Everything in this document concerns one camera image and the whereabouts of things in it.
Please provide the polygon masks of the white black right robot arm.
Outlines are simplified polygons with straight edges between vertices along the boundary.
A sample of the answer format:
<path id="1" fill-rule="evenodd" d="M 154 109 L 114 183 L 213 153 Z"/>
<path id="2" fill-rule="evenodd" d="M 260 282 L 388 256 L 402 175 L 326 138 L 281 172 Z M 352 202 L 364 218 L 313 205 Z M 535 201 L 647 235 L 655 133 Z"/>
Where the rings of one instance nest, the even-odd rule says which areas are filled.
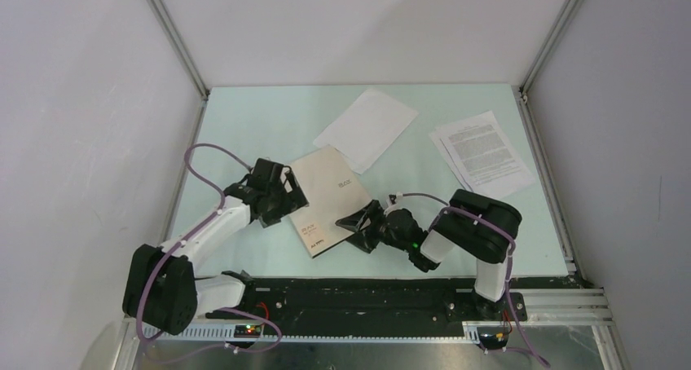
<path id="1" fill-rule="evenodd" d="M 464 189 L 442 202 L 428 228 L 409 209 L 399 206 L 405 195 L 391 194 L 388 204 L 372 200 L 335 221 L 350 231 L 347 242 L 365 253 L 379 244 L 399 249 L 419 270 L 429 272 L 454 249 L 476 259 L 471 292 L 475 311 L 483 319 L 511 319 L 510 280 L 513 254 L 522 216 L 511 205 Z"/>

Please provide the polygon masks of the beige and black file folder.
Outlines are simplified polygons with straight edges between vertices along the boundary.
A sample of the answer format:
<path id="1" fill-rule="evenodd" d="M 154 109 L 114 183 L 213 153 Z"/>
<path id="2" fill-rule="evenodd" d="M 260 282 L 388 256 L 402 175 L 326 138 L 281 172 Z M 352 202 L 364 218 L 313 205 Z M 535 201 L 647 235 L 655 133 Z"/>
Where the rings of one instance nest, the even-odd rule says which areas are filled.
<path id="1" fill-rule="evenodd" d="M 311 258 L 340 244 L 350 232 L 336 221 L 365 207 L 372 196 L 344 157 L 331 146 L 291 164 L 307 206 L 289 215 Z"/>

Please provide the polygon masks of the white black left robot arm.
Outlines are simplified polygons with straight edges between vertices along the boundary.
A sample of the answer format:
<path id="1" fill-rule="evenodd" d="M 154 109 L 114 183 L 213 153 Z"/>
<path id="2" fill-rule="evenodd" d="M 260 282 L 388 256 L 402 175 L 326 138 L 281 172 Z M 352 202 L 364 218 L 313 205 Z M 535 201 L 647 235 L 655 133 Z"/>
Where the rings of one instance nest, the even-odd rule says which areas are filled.
<path id="1" fill-rule="evenodd" d="M 269 227 L 308 205 L 293 168 L 262 158 L 225 189 L 207 185 L 219 195 L 218 206 L 182 235 L 138 247 L 131 259 L 122 310 L 163 333 L 177 335 L 194 318 L 224 307 L 238 318 L 253 315 L 257 295 L 246 289 L 245 278 L 232 272 L 201 277 L 199 270 L 253 222 Z"/>

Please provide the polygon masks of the white paper sheets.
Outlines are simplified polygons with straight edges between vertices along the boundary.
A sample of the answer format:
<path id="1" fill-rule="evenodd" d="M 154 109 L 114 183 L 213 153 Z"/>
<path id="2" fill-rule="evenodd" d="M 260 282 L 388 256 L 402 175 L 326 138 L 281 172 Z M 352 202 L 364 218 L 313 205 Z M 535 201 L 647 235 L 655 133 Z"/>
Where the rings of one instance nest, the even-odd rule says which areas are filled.
<path id="1" fill-rule="evenodd" d="M 314 145 L 335 148 L 355 173 L 363 174 L 417 116 L 406 104 L 368 89 L 316 137 Z"/>

